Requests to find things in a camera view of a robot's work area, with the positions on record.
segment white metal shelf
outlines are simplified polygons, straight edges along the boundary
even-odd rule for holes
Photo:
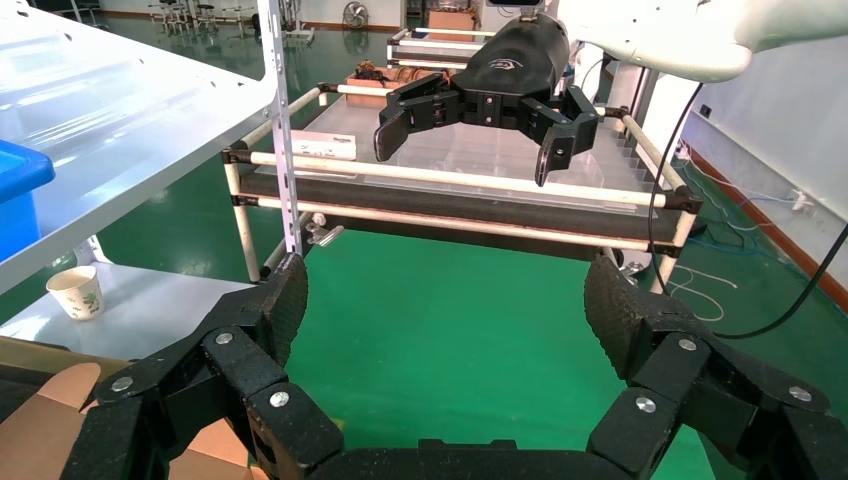
[[[274,94],[18,1],[0,2],[0,71],[0,138],[56,169],[34,191],[43,237],[0,263],[0,294],[255,129]]]
[[[0,327],[0,335],[131,360],[184,338],[221,295],[252,285],[95,262],[106,309],[97,318],[69,317],[47,294]]]

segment wall baseboard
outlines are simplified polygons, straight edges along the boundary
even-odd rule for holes
[[[715,169],[710,163],[702,157],[697,151],[695,151],[691,146],[689,147],[689,153],[692,157],[692,161],[695,164],[706,172],[708,175],[715,177],[723,182],[730,183],[724,175],[721,174],[717,169]],[[716,182],[716,185],[724,192],[728,197],[733,199],[736,204],[740,204],[746,201],[748,198],[736,188],[730,185],[724,185]],[[746,202],[742,206],[742,210],[751,217],[752,220],[759,224],[763,224],[760,227],[763,232],[768,235],[768,237],[778,246],[780,247],[786,255],[789,256],[801,270],[804,271],[808,276],[813,276],[813,274],[818,270],[819,263],[816,262],[810,255],[807,254],[801,247],[798,246],[788,235],[786,235],[780,228],[776,225],[768,225],[772,223],[771,219],[763,213],[753,202]],[[848,290],[845,289],[835,278],[833,278],[829,273],[825,272],[822,275],[821,280],[819,280],[819,287],[830,296],[831,300],[834,301],[839,307],[848,312]]]
[[[324,23],[324,22],[303,22],[303,28],[315,28],[315,30],[350,30],[355,31],[354,29],[347,28],[343,23]],[[391,26],[391,25],[366,25],[363,28],[356,30],[368,30],[372,32],[388,32],[388,33],[397,33],[401,30],[400,27]]]
[[[118,10],[98,10],[103,15],[107,17],[115,17],[115,18],[143,18],[145,20],[150,20],[150,12],[122,12]],[[225,20],[235,20],[233,17],[215,17],[215,20],[221,22],[222,25],[238,25],[238,23],[223,23]],[[250,17],[242,17],[241,22],[245,25],[250,24]]]

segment blue plastic bin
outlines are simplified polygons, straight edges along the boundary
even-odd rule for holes
[[[0,262],[41,238],[32,191],[55,177],[46,155],[0,140]]]

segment green floor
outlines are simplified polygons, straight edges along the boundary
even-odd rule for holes
[[[114,32],[246,76],[262,75],[252,36],[234,27],[217,37],[168,37],[150,22],[107,19]],[[290,96],[316,82],[341,81],[363,59],[385,60],[388,35],[318,32],[308,48],[287,50]],[[706,180],[698,178],[701,183]],[[711,195],[733,204],[714,185]],[[702,217],[718,220],[708,205]],[[258,255],[281,235],[277,210],[252,209]],[[720,241],[735,237],[716,226]],[[246,271],[219,159],[191,172],[99,234],[117,263],[227,280]],[[757,234],[761,246],[768,242]],[[0,297],[0,319],[42,295],[71,255]],[[722,332],[754,329],[778,317],[804,280],[761,255],[740,256],[687,246],[681,264],[724,277],[689,284],[718,300]],[[594,424],[623,384],[583,316],[588,264],[482,247],[345,232],[307,258],[310,306],[289,371],[332,416],[345,422],[348,446],[414,445],[419,438],[488,442],[514,438],[521,447],[585,447]],[[674,281],[687,279],[676,271]],[[714,305],[688,292],[696,313]],[[820,293],[784,327],[734,346],[824,389],[848,418],[846,321]],[[741,478],[698,437],[678,436],[659,479]]]

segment textured rubber pad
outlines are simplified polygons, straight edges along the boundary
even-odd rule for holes
[[[583,302],[592,332],[622,379],[630,371],[634,339],[643,321],[657,330],[667,327],[712,337],[683,303],[634,287],[607,257],[598,257],[589,267]]]
[[[268,278],[266,296],[260,305],[268,354],[281,367],[291,355],[291,344],[306,313],[309,282],[303,258],[287,254]]]

